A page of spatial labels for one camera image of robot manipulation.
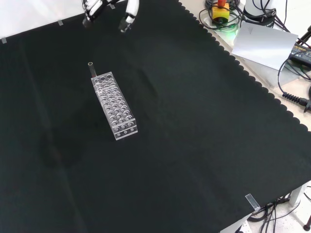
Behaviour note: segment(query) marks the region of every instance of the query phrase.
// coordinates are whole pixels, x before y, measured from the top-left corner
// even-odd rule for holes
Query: white paper
[[[280,69],[290,55],[298,35],[243,22],[232,54]]]

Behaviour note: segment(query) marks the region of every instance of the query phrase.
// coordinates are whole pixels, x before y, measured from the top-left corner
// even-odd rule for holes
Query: black cloth
[[[175,0],[125,3],[0,45],[0,231],[217,233],[310,180],[310,134]],[[115,141],[112,71],[138,133]]]

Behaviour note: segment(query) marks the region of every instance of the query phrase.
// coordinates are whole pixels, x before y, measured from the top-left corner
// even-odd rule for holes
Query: black connector plug
[[[308,110],[311,111],[311,100],[300,98],[298,96],[293,96],[287,92],[284,92],[282,96],[295,103],[300,104],[301,106],[305,106],[305,110],[303,111],[304,113],[307,112]]]

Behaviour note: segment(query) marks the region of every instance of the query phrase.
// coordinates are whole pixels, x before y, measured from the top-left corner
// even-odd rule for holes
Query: cable
[[[311,81],[310,77],[307,75],[307,77],[303,76],[301,73],[299,73],[289,62],[287,62],[286,64],[288,64],[295,72],[296,74],[298,74],[299,76],[301,76],[303,79],[307,80],[307,81]]]
[[[303,70],[302,65],[300,65],[300,70],[301,70],[302,73],[304,73],[304,74],[307,76],[307,78],[308,78],[309,80],[311,80],[310,76]]]
[[[309,52],[309,51],[311,51],[311,50],[296,52],[296,53],[292,54],[292,56],[296,56],[297,54],[300,54],[300,53],[303,53],[303,52]],[[287,58],[287,59],[283,62],[283,64],[281,65],[281,67],[280,67],[280,69],[278,70],[278,73],[277,73],[277,84],[278,84],[278,87],[279,87],[279,89],[281,90],[282,93],[285,93],[285,92],[283,91],[283,89],[282,89],[282,87],[281,87],[281,85],[280,85],[280,73],[281,73],[281,70],[282,70],[283,66],[285,65],[285,63],[287,63],[287,61],[288,61],[289,59],[290,59],[290,58]]]
[[[280,218],[283,218],[283,217],[286,217],[287,215],[289,215],[291,212],[293,212],[295,209],[297,209],[298,208],[298,206],[300,205],[300,202],[299,202],[299,204],[293,209],[293,210],[291,210],[289,213],[287,213],[286,215],[284,215],[284,216],[281,216],[281,217],[277,217],[277,218],[273,218],[273,219],[271,219],[270,221],[273,221],[273,220],[277,220],[277,219],[280,219]]]
[[[212,29],[212,30],[222,30],[222,29],[225,29],[225,28],[235,28],[239,25],[239,22],[240,22],[240,18],[241,18],[241,15],[237,15],[235,12],[231,11],[230,9],[228,8],[225,8],[225,7],[222,7],[222,6],[217,6],[218,8],[221,8],[221,9],[226,9],[228,10],[232,15],[236,16],[234,19],[232,19],[231,21],[227,22],[227,23],[220,23],[220,22],[217,22],[215,21],[213,18],[212,18],[212,15],[211,15],[211,9],[214,5],[216,5],[217,3],[213,3],[209,6],[209,8],[206,8],[206,9],[203,9],[202,11],[199,12],[199,20],[201,22],[201,24],[208,28],[208,29]],[[208,26],[205,22],[202,21],[201,19],[201,14],[204,12],[204,11],[207,11],[208,12],[208,15],[210,17],[210,19],[212,20],[212,22],[214,22],[217,26],[216,27],[210,27]],[[232,23],[232,24],[229,24],[228,23],[231,23],[235,20],[238,20],[238,22],[236,23]]]
[[[286,0],[286,3],[285,3],[285,19],[284,19],[284,25],[285,25],[285,23],[286,23],[286,19],[287,19],[287,1],[288,0]]]
[[[303,193],[303,194],[306,196],[306,198],[307,198],[309,201],[311,201],[311,198],[309,198],[308,195],[307,195],[306,193]]]

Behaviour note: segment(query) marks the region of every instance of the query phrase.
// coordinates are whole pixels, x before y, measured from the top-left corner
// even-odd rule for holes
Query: clear clip
[[[251,194],[247,194],[245,197],[248,200],[248,202],[252,205],[255,211],[260,209],[259,204],[257,203],[257,201],[253,198]]]

